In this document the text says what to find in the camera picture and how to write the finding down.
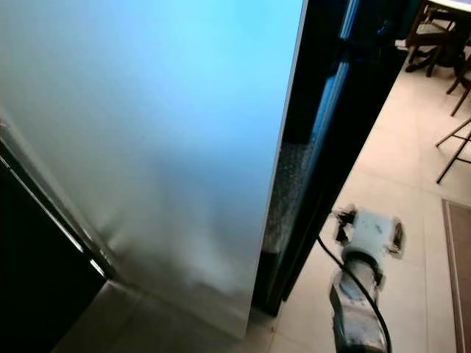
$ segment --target refrigerator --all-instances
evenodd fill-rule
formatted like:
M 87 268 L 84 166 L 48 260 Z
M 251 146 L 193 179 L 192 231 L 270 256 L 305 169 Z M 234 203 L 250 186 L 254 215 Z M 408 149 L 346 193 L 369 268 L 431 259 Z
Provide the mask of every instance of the refrigerator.
M 241 337 L 289 297 L 405 4 L 0 0 L 2 149 L 105 278 Z

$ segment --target tiled floor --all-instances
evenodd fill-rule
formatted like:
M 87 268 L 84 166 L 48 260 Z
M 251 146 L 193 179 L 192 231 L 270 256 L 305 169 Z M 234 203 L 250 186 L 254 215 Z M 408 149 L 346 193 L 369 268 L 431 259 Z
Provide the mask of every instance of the tiled floor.
M 470 99 L 450 117 L 462 93 L 458 88 L 453 95 L 445 94 L 452 81 L 448 69 L 437 70 L 431 78 L 423 71 L 399 75 L 336 202 L 338 207 L 353 203 L 396 215 L 404 223 L 405 255 L 386 260 L 380 297 L 394 352 L 456 351 L 441 198 L 471 205 L 471 165 L 457 162 L 437 185 L 435 178 L 459 141 L 434 146 L 471 116 Z M 471 146 L 464 154 L 471 159 Z M 327 221 L 322 236 L 336 248 L 333 227 L 333 220 Z M 118 312 L 103 315 L 109 312 L 106 305 L 93 303 L 88 317 L 64 337 L 56 352 L 334 353 L 328 291 L 335 271 L 315 246 L 279 317 L 253 312 L 241 343 L 182 313 L 176 324 L 176 312 L 168 306 L 150 304 L 109 284 L 103 293 L 119 303 Z

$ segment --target table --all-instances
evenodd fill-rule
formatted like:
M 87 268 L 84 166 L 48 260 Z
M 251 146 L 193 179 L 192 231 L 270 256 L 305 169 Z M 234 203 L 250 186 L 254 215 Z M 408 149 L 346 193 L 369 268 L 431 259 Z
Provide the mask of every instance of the table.
M 420 63 L 410 64 L 407 72 L 424 68 L 436 57 L 436 64 L 447 68 L 454 68 L 456 75 L 461 72 L 465 57 L 464 47 L 471 34 L 471 0 L 430 0 L 430 2 L 448 8 L 457 15 L 455 26 L 450 31 L 450 39 L 440 46 L 424 53 L 426 57 Z

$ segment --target black power cord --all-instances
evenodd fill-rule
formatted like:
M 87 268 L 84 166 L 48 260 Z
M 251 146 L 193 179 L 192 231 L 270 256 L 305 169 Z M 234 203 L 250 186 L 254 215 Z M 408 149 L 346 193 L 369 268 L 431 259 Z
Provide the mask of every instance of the black power cord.
M 339 268 L 348 274 L 352 279 L 353 282 L 360 288 L 361 292 L 365 295 L 366 300 L 369 302 L 369 305 L 371 305 L 371 308 L 375 312 L 376 317 L 378 318 L 381 328 L 383 329 L 384 333 L 384 339 L 386 341 L 386 351 L 388 353 L 392 353 L 392 346 L 391 346 L 391 336 L 389 335 L 388 327 L 386 325 L 386 322 L 384 321 L 383 316 L 380 313 L 380 310 L 378 309 L 378 306 L 376 305 L 376 302 L 372 299 L 372 297 L 369 295 L 368 291 L 366 288 L 361 284 L 361 282 L 358 280 L 358 278 L 353 274 L 353 272 L 348 269 L 337 257 L 335 257 L 332 252 L 326 247 L 324 242 L 322 241 L 320 235 L 317 236 L 317 241 L 319 242 L 319 245 L 321 248 L 327 253 L 327 255 L 330 256 L 330 258 L 335 261 L 335 263 L 339 266 Z

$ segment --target floor mat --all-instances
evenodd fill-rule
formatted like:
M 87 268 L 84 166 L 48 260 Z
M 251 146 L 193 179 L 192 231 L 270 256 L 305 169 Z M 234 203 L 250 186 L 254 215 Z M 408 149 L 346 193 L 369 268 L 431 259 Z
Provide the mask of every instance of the floor mat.
M 471 350 L 471 207 L 443 200 L 450 261 L 456 351 Z

